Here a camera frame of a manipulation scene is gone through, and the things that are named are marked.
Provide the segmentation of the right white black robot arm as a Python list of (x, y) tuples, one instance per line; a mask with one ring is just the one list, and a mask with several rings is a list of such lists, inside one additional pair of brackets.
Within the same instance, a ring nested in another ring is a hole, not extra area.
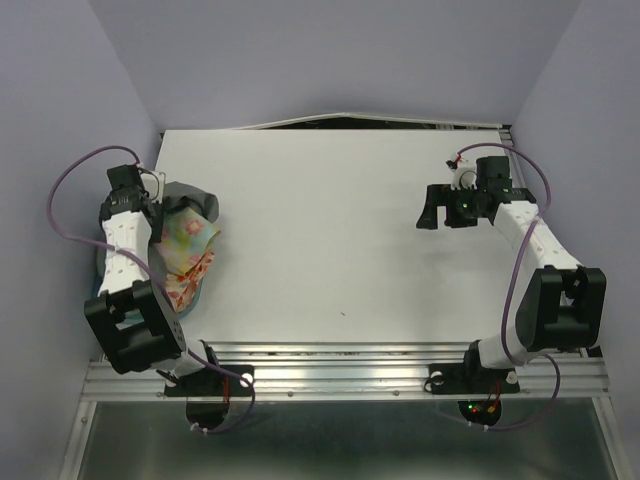
[(445, 226), (474, 227), (486, 219), (517, 254), (498, 333), (472, 342), (459, 363), (430, 364), (425, 389), (435, 395), (516, 393), (516, 368), (548, 350), (595, 345), (606, 276), (561, 245), (534, 195), (514, 186), (507, 157), (455, 158), (447, 166), (453, 179), (428, 186), (417, 228), (437, 229), (437, 210), (444, 208)]

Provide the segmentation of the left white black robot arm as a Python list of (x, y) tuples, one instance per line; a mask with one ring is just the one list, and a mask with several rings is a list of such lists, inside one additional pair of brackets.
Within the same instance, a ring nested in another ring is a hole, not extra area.
[(156, 247), (172, 214), (193, 211), (213, 222), (218, 198), (134, 165), (108, 170), (111, 191), (99, 221), (107, 247), (102, 283), (84, 315), (119, 374), (155, 370), (176, 383), (187, 377), (199, 393), (215, 392), (223, 371), (203, 344), (186, 339), (164, 291), (168, 262)]

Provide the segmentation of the grey pleated skirt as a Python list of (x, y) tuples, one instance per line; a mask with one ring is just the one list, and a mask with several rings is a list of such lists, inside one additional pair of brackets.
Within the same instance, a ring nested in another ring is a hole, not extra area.
[(165, 184), (162, 207), (165, 215), (172, 215), (190, 208), (211, 223), (217, 221), (220, 212), (216, 195), (176, 181)]

